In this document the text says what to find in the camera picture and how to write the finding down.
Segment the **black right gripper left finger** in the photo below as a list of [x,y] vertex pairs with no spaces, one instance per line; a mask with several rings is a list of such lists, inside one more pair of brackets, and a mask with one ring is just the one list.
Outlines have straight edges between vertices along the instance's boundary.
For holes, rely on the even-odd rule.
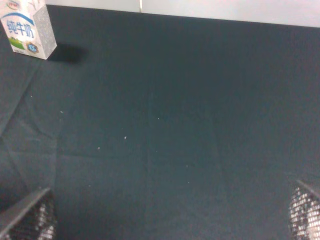
[[38,189],[0,214],[2,240],[55,240],[57,214],[50,188]]

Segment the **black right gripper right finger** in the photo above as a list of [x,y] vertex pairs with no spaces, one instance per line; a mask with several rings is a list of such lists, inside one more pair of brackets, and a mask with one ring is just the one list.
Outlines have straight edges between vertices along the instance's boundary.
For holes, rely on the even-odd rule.
[[320,188],[298,179],[288,206],[288,227],[292,240],[320,239]]

